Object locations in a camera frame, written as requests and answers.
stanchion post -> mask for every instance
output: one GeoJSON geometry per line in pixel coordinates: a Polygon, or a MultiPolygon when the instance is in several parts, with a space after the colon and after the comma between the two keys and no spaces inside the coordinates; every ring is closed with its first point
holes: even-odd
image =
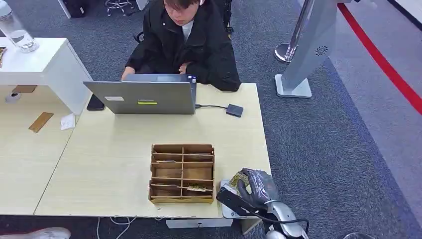
{"type": "Polygon", "coordinates": [[[337,4],[351,0],[318,0],[314,2],[307,30],[299,38],[298,48],[283,74],[275,76],[280,97],[312,96],[307,77],[330,55],[334,47],[337,4]]]}
{"type": "Polygon", "coordinates": [[[312,3],[314,0],[305,0],[301,14],[299,15],[298,22],[296,23],[295,30],[293,31],[292,39],[290,39],[289,44],[280,44],[276,46],[274,50],[274,56],[276,59],[283,63],[290,63],[293,55],[295,53],[296,47],[298,46],[299,37],[303,26],[305,25],[305,20],[309,15],[309,11],[312,8],[312,3]]]}

dark hair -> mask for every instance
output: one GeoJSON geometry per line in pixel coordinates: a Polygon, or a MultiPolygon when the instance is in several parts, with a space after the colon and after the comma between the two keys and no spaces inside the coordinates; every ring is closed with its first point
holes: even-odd
{"type": "Polygon", "coordinates": [[[176,10],[187,9],[190,5],[199,1],[200,0],[165,0],[167,5],[176,10]]]}

white sneaker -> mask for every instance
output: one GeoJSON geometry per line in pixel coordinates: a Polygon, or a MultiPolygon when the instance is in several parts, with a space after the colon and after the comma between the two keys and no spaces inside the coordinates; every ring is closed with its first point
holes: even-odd
{"type": "Polygon", "coordinates": [[[44,228],[27,234],[0,236],[0,239],[69,239],[70,231],[66,228],[44,228]]]}

wooden organizer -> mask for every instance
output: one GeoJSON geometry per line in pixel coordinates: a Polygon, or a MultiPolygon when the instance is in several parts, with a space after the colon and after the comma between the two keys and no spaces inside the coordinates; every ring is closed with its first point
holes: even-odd
{"type": "Polygon", "coordinates": [[[212,203],[214,148],[211,144],[154,144],[149,200],[152,203],[212,203]]]}

gray floor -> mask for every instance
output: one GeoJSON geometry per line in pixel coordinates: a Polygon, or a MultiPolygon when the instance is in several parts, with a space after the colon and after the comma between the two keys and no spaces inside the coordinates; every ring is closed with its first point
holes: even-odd
{"type": "MultiPolygon", "coordinates": [[[[55,0],[15,0],[10,4],[35,36],[69,38],[95,80],[119,78],[135,47],[131,34],[140,30],[142,20],[141,13],[122,17],[116,12],[107,17],[100,5],[86,18],[69,20],[55,0]]],[[[299,9],[296,0],[234,0],[232,7],[239,75],[244,82],[258,84],[272,175],[282,200],[297,217],[311,221],[310,238],[337,239],[353,231],[379,239],[422,238],[422,230],[360,114],[361,103],[355,93],[349,94],[349,81],[343,84],[345,79],[331,60],[309,76],[311,99],[275,96],[273,78],[285,66],[274,60],[272,50],[289,40],[299,9]]],[[[365,69],[362,64],[353,67],[365,69]]],[[[383,107],[376,105],[374,110],[383,107]]],[[[0,233],[55,226],[69,228],[74,238],[95,238],[97,219],[0,216],[0,233]]],[[[101,238],[113,239],[120,231],[103,219],[101,238]]],[[[238,224],[169,231],[164,222],[139,219],[122,238],[240,237],[238,224]]],[[[247,238],[262,238],[261,229],[247,238]]]]}
{"type": "MultiPolygon", "coordinates": [[[[422,32],[387,1],[348,4],[368,36],[422,96],[422,32]]],[[[422,116],[382,72],[338,14],[330,59],[422,225],[422,116]]]]}

